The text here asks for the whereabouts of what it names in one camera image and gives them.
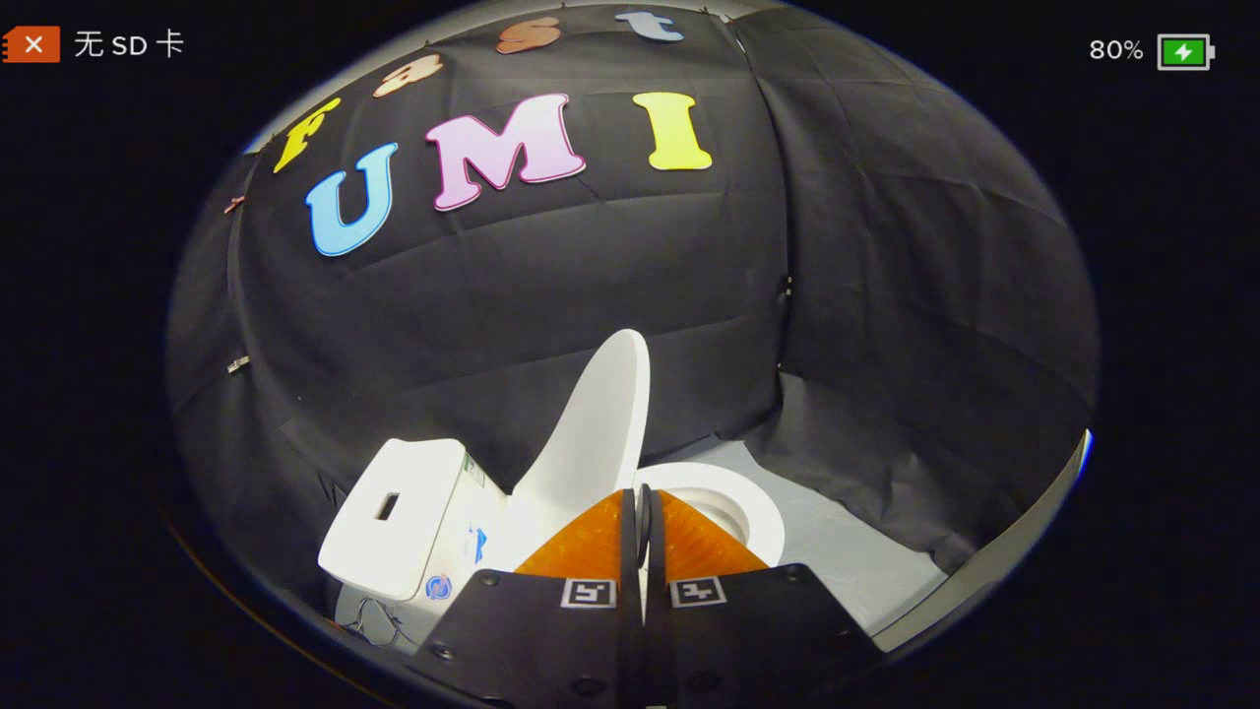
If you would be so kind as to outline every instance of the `toilet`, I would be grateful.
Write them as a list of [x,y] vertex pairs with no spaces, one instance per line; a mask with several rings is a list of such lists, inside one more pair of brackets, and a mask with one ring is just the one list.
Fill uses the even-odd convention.
[[641,484],[693,505],[777,564],[782,518],[755,484],[702,463],[638,468],[649,384],[643,335],[624,329],[605,340],[510,496],[459,441],[386,442],[320,548],[319,565],[343,584],[336,623],[415,654],[475,572],[515,572],[578,515]]
[[784,552],[784,519],[755,482],[707,463],[662,463],[635,472],[634,485],[663,490],[696,508],[767,567]]

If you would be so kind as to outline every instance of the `blue letter u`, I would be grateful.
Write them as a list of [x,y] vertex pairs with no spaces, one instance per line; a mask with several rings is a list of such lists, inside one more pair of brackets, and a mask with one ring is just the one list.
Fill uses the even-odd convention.
[[325,256],[349,253],[381,229],[389,215],[393,190],[389,186],[389,155],[398,149],[397,142],[387,142],[368,152],[354,167],[363,173],[368,183],[368,205],[354,223],[341,220],[341,200],[338,186],[345,179],[345,170],[324,178],[306,194],[311,208],[311,233],[315,248]]

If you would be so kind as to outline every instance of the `toilet lid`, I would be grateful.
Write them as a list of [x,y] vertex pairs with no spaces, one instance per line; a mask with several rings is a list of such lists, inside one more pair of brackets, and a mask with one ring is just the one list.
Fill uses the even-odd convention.
[[693,489],[724,497],[726,501],[714,500],[713,504],[745,526],[748,538],[745,547],[748,552],[767,567],[779,564],[784,553],[784,519],[779,506],[757,484],[735,471],[685,462],[641,468],[635,474],[634,485],[638,487],[643,484],[665,492]]
[[493,568],[515,570],[609,494],[630,487],[648,424],[648,341],[624,329],[595,351],[533,466],[508,499],[508,544]]

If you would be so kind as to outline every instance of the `toilet seat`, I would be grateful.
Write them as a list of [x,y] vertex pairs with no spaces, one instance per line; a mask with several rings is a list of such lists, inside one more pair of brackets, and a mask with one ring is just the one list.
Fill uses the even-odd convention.
[[731,531],[738,528],[743,545],[767,567],[779,564],[784,552],[784,519],[779,506],[755,482],[726,468],[707,463],[662,463],[640,468],[635,487],[646,484],[663,490],[713,519],[718,511],[727,520],[713,521]]

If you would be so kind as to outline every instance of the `pink letter m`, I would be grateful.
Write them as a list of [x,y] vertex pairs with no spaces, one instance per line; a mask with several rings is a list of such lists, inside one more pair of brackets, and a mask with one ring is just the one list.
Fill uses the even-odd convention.
[[425,135],[437,144],[442,170],[442,193],[433,200],[440,212],[472,201],[481,186],[469,179],[465,162],[476,167],[495,189],[508,186],[517,154],[525,150],[522,181],[549,181],[576,175],[586,161],[573,154],[561,111],[568,103],[563,93],[546,93],[517,105],[503,133],[495,133],[472,116],[460,116]]

